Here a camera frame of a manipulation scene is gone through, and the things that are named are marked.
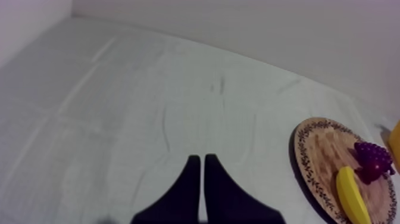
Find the yellow banana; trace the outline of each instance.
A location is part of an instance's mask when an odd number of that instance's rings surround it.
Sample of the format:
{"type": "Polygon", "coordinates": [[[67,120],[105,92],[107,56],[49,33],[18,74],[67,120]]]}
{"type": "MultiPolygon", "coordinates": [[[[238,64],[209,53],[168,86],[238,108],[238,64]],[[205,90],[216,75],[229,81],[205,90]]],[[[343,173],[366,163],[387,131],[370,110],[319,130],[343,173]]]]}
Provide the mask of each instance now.
{"type": "Polygon", "coordinates": [[[336,189],[340,203],[347,217],[353,224],[371,224],[367,207],[354,180],[354,171],[345,166],[336,177],[336,189]]]}
{"type": "Polygon", "coordinates": [[[394,130],[390,133],[389,145],[395,156],[394,161],[396,162],[397,167],[400,167],[400,121],[399,123],[397,123],[394,130]]]}

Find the white wall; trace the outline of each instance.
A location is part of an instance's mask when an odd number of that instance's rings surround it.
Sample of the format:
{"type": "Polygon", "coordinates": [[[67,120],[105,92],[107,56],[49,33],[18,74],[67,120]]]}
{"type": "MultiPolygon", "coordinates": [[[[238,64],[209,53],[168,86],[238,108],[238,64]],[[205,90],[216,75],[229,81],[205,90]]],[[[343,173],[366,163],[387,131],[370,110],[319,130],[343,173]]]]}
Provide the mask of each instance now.
{"type": "Polygon", "coordinates": [[[73,11],[228,49],[400,116],[395,1],[75,0],[73,11]]]}
{"type": "Polygon", "coordinates": [[[0,67],[71,8],[72,0],[0,0],[0,67]]]}

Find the toy fruit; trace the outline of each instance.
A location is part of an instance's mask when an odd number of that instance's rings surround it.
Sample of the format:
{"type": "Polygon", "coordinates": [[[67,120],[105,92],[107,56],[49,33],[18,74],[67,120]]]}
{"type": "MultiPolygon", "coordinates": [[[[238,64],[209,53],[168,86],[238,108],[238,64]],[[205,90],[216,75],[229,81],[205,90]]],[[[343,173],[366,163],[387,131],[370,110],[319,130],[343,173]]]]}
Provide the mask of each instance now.
{"type": "Polygon", "coordinates": [[[354,148],[357,152],[357,160],[362,167],[359,174],[363,182],[369,184],[388,171],[391,175],[395,174],[391,166],[392,158],[385,148],[369,142],[356,142],[354,148]]]}
{"type": "Polygon", "coordinates": [[[400,121],[390,133],[389,145],[392,149],[397,165],[400,166],[400,121]]]}
{"type": "Polygon", "coordinates": [[[355,183],[354,171],[351,167],[345,166],[339,170],[336,177],[336,189],[349,220],[353,224],[371,224],[367,207],[355,183]]]}

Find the plastic banana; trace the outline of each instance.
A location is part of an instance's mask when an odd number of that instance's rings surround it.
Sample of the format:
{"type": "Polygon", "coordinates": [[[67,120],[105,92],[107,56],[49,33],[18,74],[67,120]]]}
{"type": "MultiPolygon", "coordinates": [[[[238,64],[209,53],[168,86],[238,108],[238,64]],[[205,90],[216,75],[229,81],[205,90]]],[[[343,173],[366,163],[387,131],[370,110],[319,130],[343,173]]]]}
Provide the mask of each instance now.
{"type": "Polygon", "coordinates": [[[336,189],[340,203],[353,224],[371,224],[367,207],[361,197],[351,167],[342,167],[336,177],[336,189]]]}

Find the black object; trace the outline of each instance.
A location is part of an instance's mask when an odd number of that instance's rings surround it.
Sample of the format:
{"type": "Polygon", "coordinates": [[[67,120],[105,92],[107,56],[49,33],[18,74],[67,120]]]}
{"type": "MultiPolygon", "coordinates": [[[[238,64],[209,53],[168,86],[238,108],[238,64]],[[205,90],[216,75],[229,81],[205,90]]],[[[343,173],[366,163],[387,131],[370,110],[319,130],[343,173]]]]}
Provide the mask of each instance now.
{"type": "MultiPolygon", "coordinates": [[[[215,223],[285,224],[279,211],[265,206],[242,190],[217,156],[205,157],[204,194],[208,221],[215,223]]],[[[198,223],[200,158],[191,155],[178,180],[156,203],[138,213],[132,224],[198,223]]]]}
{"type": "Polygon", "coordinates": [[[217,156],[205,156],[204,195],[209,223],[285,223],[279,211],[248,195],[217,156]]]}
{"type": "Polygon", "coordinates": [[[138,213],[132,224],[198,223],[200,157],[191,155],[174,185],[157,202],[138,213]]]}

